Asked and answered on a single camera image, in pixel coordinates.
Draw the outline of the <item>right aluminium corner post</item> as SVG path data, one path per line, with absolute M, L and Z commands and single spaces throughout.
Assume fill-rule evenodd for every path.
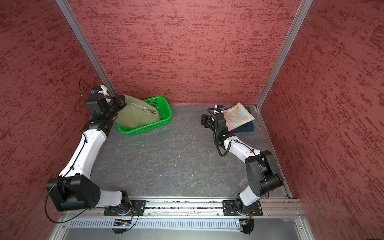
M 284 60 L 297 36 L 297 33 L 313 3 L 313 0 L 302 0 L 301 4 L 298 8 L 298 11 L 294 17 L 294 20 L 290 26 L 290 29 L 286 35 L 286 38 L 283 42 L 283 45 L 279 51 L 278 57 L 273 65 L 273 68 L 270 72 L 270 75 L 267 79 L 267 82 L 265 84 L 265 87 L 263 88 L 263 91 L 258 99 L 258 102 L 256 104 L 256 110 L 260 111 L 262 108 L 262 105 L 267 98 L 267 95 L 280 71 L 281 66 L 284 63 Z

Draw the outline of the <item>green plastic basket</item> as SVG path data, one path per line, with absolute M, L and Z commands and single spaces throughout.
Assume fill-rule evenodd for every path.
M 120 133 L 127 134 L 129 136 L 135 136 L 135 135 L 153 130 L 155 128 L 167 125 L 169 123 L 173 113 L 166 98 L 162 96 L 157 96 L 157 97 L 148 98 L 142 101 L 150 104 L 151 106 L 155 107 L 158 110 L 160 114 L 160 120 L 158 122 L 155 122 L 143 127 L 139 127 L 134 130 L 124 129 L 122 126 L 117 124 L 118 130 L 120 131 Z

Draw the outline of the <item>blue denim skirt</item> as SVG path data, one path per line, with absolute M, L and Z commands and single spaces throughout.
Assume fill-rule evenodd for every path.
M 232 130 L 233 133 L 241 133 L 241 132 L 253 132 L 255 130 L 253 121 L 255 120 L 255 117 L 251 113 L 251 108 L 246 106 L 244 107 L 245 110 L 248 111 L 248 114 L 251 117 L 246 117 L 246 114 L 244 110 L 240 109 L 235 115 L 234 115 L 234 123 L 236 123 L 237 127 Z

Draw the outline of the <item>aluminium corner post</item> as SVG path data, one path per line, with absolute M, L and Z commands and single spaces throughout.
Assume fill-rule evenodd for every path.
M 297 36 L 297 33 L 313 3 L 313 0 L 302 0 L 301 4 L 298 8 L 298 11 L 294 17 L 294 20 L 290 26 L 290 29 L 286 35 L 286 38 L 283 42 L 283 45 L 279 51 L 278 57 L 273 65 L 273 68 L 270 72 L 270 75 L 267 79 L 267 82 L 265 84 L 265 87 L 263 88 L 263 91 L 258 99 L 258 102 L 256 104 L 256 110 L 260 111 L 262 108 L 262 105 L 267 98 L 267 95 L 280 71 L 281 66 L 284 63 L 284 60 Z
M 109 94 L 111 96 L 115 96 L 117 94 L 117 92 L 116 92 L 111 80 L 109 79 L 106 71 L 104 70 L 100 60 L 98 59 L 95 51 L 93 50 L 90 42 L 88 41 L 84 31 L 82 30 L 78 20 L 76 19 L 75 14 L 73 13 L 68 1 L 56 0 L 56 3 L 59 6 L 64 17 L 66 18 L 67 22 L 69 23 L 74 34 L 76 35 L 77 39 L 79 40 L 80 44 L 82 45 L 84 51 L 86 52 L 88 58 L 90 59 L 91 63 L 93 64 L 99 77 L 101 78 L 102 82 L 104 83 L 105 87 L 107 88 Z

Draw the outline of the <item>pastel patterned skirt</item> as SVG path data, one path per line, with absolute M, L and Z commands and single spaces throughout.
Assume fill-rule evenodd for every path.
M 228 131 L 232 131 L 255 120 L 255 117 L 241 103 L 237 103 L 235 106 L 224 110 L 223 113 Z

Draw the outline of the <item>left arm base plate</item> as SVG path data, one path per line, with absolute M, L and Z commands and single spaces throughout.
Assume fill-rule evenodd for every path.
M 104 216 L 142 216 L 146 207 L 146 200 L 128 200 L 118 206 L 105 207 Z

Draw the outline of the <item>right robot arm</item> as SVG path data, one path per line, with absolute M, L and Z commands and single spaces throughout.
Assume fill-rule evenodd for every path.
M 202 114 L 201 125 L 212 130 L 220 157 L 231 153 L 246 166 L 248 185 L 237 194 L 233 205 L 239 215 L 250 216 L 261 198 L 268 197 L 271 191 L 283 184 L 276 160 L 270 151 L 254 149 L 231 133 L 222 111 L 209 108 L 208 112 L 208 115 Z

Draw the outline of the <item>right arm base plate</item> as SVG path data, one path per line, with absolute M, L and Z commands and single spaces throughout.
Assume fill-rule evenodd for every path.
M 222 201 L 222 204 L 224 216 L 263 216 L 263 210 L 259 201 L 256 201 L 249 206 L 245 206 L 240 199 L 224 200 Z

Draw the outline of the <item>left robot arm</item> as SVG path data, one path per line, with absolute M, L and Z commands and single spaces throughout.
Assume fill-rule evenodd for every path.
M 81 130 L 82 138 L 72 158 L 57 178 L 46 184 L 47 199 L 59 212 L 105 208 L 117 215 L 131 211 L 132 203 L 125 191 L 105 191 L 91 181 L 96 158 L 107 140 L 114 118 L 127 104 L 123 95 L 114 97 L 92 94 L 86 104 L 91 118 Z

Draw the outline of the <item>olive green skirt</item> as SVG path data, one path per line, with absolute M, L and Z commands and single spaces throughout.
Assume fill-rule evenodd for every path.
M 131 96 L 124 97 L 127 105 L 118 112 L 114 120 L 124 129 L 134 130 L 160 120 L 160 114 L 155 107 Z

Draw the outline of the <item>aluminium front rail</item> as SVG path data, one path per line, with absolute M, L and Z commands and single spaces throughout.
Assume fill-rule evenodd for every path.
M 242 216 L 224 216 L 223 198 L 134 198 L 146 200 L 142 218 L 235 218 Z M 259 200 L 263 216 L 252 218 L 266 219 L 306 219 L 307 215 L 301 201 L 297 199 L 261 199 Z

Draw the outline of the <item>left aluminium corner post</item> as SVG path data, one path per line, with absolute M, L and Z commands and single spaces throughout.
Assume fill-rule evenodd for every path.
M 104 83 L 105 87 L 107 88 L 109 94 L 111 96 L 115 96 L 117 94 L 117 92 L 116 92 L 111 80 L 109 79 L 106 71 L 104 70 L 100 60 L 98 59 L 95 51 L 93 50 L 90 42 L 88 41 L 84 31 L 82 30 L 78 20 L 76 19 L 75 14 L 73 13 L 68 1 L 56 0 L 56 3 L 59 6 L 64 17 L 66 18 L 67 22 L 69 23 L 74 34 L 76 35 L 77 39 L 79 40 L 80 44 L 82 45 L 84 51 L 86 52 L 88 58 L 90 59 L 91 63 L 93 64 L 99 77 L 101 78 L 102 82 Z

